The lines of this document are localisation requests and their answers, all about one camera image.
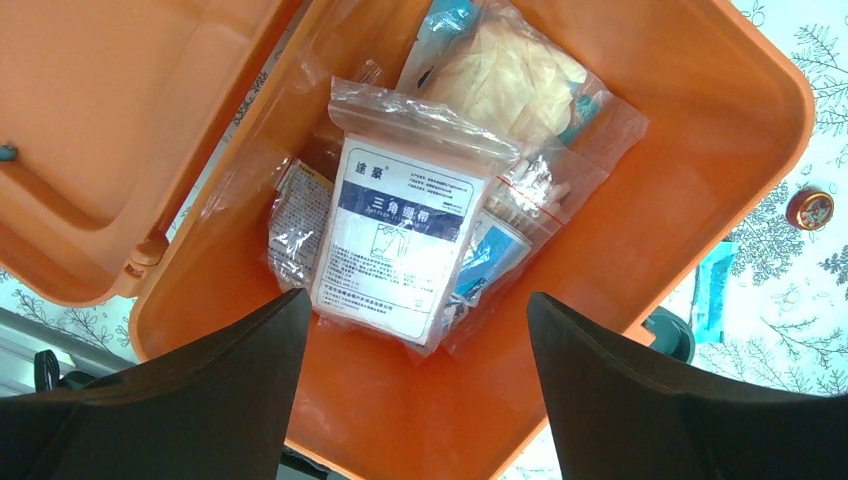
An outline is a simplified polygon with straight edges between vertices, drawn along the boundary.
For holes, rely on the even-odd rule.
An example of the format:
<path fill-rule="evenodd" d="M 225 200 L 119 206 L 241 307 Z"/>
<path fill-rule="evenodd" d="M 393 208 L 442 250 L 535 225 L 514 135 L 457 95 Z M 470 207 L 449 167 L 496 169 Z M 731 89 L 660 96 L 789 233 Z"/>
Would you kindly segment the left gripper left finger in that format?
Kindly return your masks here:
<path fill-rule="evenodd" d="M 1 402 L 5 479 L 272 479 L 312 306 L 288 291 L 85 387 Z"/>

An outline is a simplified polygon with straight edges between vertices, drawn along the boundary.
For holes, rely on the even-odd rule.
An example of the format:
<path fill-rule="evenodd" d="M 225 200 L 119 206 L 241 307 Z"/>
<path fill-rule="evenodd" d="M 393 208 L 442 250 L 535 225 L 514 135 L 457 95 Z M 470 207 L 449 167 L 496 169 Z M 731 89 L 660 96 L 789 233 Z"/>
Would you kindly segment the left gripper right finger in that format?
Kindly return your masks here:
<path fill-rule="evenodd" d="M 843 479 L 847 399 L 736 381 L 536 292 L 529 335 L 567 479 Z"/>

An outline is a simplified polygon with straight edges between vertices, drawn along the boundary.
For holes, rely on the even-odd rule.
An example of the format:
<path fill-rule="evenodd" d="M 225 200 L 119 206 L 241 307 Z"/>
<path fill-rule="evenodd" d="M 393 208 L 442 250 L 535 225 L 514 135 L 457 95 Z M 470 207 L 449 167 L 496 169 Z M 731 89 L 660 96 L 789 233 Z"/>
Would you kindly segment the gauze pad packet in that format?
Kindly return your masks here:
<path fill-rule="evenodd" d="M 314 279 L 333 184 L 296 159 L 276 192 L 268 222 L 268 264 L 282 289 L 307 288 Z"/>

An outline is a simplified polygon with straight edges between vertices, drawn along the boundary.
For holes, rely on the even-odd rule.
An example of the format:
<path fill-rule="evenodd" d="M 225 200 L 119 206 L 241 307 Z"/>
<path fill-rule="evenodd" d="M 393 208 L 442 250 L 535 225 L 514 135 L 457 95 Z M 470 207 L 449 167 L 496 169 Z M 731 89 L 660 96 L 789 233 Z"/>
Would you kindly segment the white blue medicine sachet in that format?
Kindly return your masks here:
<path fill-rule="evenodd" d="M 428 355 L 474 220 L 521 145 L 446 105 L 342 78 L 328 113 L 344 139 L 313 308 Z"/>

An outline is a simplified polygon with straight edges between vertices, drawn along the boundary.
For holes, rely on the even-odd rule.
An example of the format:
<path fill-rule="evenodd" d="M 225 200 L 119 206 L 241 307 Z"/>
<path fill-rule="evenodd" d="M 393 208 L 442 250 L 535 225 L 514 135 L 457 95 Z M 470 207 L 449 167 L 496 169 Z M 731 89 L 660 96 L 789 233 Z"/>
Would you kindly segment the bagged latex gloves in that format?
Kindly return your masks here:
<path fill-rule="evenodd" d="M 648 118 L 533 27 L 509 1 L 478 1 L 416 94 L 526 145 L 562 145 L 611 170 Z"/>

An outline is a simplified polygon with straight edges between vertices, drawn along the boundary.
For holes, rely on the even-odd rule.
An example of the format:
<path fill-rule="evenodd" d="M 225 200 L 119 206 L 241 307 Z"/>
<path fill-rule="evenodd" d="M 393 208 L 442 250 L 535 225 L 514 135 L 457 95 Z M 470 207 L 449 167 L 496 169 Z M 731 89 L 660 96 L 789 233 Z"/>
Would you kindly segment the alcohol wipes bag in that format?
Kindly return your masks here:
<path fill-rule="evenodd" d="M 463 354 L 471 337 L 503 302 L 516 268 L 530 251 L 531 242 L 519 230 L 485 209 L 480 211 L 443 310 L 445 351 Z"/>

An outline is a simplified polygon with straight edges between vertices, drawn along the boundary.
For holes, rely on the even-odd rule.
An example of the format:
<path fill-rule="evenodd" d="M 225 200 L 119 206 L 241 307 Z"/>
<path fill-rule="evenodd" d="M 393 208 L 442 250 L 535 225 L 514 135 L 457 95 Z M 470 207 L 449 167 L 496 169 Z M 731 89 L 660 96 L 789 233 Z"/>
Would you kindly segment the blue cotton swab pack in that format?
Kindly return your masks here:
<path fill-rule="evenodd" d="M 475 1 L 433 1 L 420 25 L 396 89 L 408 94 L 419 90 L 451 41 L 473 25 L 478 11 Z"/>

